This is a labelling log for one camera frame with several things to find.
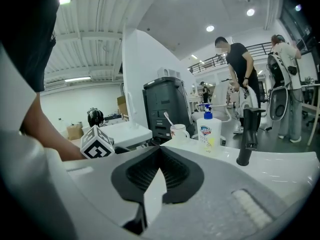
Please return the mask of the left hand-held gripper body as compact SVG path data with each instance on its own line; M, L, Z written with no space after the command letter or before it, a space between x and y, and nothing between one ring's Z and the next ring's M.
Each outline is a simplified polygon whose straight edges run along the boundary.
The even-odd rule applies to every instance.
M113 139L97 125L91 127L80 139L80 152L87 159L104 158L130 151L126 147L114 146Z

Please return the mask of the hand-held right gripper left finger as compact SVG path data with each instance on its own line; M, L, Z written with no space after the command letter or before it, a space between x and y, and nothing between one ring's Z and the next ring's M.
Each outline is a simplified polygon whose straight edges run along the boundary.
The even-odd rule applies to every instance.
M147 227L144 193L151 180L141 162L159 150L145 147L104 158L64 162L80 193L102 215L136 235Z

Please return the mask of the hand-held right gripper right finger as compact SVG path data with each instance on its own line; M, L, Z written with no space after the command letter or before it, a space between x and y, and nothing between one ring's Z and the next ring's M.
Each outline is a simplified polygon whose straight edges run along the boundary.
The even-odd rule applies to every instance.
M272 240L292 220L293 208L237 167L169 148L200 166L204 181L182 204L166 204L146 230L151 240Z

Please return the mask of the person's left forearm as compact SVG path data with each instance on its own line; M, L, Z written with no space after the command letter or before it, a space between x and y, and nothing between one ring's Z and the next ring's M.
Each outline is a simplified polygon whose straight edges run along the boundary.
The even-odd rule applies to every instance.
M40 93L38 92L23 119L22 129L28 136L38 140L43 147L56 150L62 161L85 159L80 152L80 148L65 139L46 117L41 107Z

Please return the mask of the hand soap pump bottle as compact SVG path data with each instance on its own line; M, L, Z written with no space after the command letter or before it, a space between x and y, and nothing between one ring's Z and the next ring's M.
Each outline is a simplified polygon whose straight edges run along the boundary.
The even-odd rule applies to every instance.
M207 154L213 154L221 145L222 121L213 117L209 103L200 106L204 113L196 120L199 145Z

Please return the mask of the small cardboard box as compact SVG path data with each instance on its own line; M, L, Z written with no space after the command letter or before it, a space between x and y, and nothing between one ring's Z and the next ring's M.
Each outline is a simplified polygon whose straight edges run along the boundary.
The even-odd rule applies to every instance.
M82 123L69 125L66 128L66 130L67 130L67 138L70 141L78 140L84 135Z

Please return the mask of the white deep laundry sink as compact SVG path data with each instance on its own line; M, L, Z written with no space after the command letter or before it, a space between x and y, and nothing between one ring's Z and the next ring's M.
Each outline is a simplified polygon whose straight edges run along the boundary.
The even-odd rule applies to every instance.
M147 143L153 137L148 128L130 121L121 122L100 128L105 134L113 138L116 147L137 147Z

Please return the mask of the large cardboard box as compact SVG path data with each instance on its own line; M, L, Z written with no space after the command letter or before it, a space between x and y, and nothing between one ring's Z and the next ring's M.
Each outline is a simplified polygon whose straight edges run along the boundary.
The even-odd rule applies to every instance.
M118 112L121 114L121 117L125 121L129 121L129 115L128 115L128 109L126 104L126 96L120 96L117 98L117 106L118 106Z

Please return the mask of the ceiling tube light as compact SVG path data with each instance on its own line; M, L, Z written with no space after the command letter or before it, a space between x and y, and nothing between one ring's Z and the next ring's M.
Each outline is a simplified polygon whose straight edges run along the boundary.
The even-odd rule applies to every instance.
M72 83L72 82L89 81L89 80L91 80L90 76L83 76L83 77L75 77L75 78L65 79L64 81L66 83Z

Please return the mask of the white ceramic sink basin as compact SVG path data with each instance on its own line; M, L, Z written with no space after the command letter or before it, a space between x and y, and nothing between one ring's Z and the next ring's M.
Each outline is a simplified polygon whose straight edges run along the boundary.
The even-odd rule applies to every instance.
M320 178L320 162L315 152L253 151L249 165L240 166L236 163L240 152L237 148L220 145L210 153L201 148L199 141L190 138L181 142L172 139L162 146L227 162L268 187L288 206L307 198Z

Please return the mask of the white toothbrush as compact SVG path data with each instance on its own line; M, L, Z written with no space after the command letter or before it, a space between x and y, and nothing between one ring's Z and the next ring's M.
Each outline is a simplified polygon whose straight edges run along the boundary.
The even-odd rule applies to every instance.
M171 127L174 129L175 125L172 123L172 121L170 120L169 114L167 111L165 111L164 113L165 118L168 120L168 122L170 123Z

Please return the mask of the white mug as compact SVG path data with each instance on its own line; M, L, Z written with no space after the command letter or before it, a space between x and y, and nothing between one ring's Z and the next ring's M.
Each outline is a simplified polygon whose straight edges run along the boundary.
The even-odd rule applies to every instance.
M182 144L190 140L190 134L187 132L184 124L174 124L170 127L170 134L174 143Z

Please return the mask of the black faucet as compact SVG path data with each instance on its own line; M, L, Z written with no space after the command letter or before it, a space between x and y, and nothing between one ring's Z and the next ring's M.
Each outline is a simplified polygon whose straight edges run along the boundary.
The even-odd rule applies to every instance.
M244 128L240 151L236 159L237 164L240 166L247 166L249 164L252 151L255 151L258 147L256 136L257 122L258 115L262 112L265 112L265 110L252 107L247 107L243 110Z

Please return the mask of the black plastic cabinet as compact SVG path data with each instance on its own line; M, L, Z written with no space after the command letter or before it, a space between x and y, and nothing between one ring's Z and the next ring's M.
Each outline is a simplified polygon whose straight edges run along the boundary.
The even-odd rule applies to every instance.
M143 86L142 90L148 128L154 138L170 140L171 124L183 124L192 136L195 132L184 82L176 77L164 76Z

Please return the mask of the white and black backpack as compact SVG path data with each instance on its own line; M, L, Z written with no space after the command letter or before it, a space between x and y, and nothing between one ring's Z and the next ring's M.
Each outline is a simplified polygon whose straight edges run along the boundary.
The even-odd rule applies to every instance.
M255 91L250 87L240 87L238 91L238 107L235 109L236 119L239 121L236 130L233 132L236 135L242 134L244 127L241 126L240 120L244 119L244 109L258 108L258 100Z

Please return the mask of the person's black shirt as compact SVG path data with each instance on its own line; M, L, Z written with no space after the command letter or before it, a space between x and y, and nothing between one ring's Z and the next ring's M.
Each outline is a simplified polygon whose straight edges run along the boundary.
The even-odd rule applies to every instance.
M0 42L36 93L44 91L59 5L59 0L0 0Z

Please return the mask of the black balcony railing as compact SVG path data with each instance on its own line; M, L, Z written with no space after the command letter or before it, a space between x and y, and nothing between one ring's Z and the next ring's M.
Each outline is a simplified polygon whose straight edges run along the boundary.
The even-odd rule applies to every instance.
M251 54L253 59L263 59L272 51L271 42L264 42L247 46L246 49ZM205 70L210 70L216 67L227 65L226 55L215 55L204 61L200 61L194 65L189 66L187 69L192 74L197 74Z

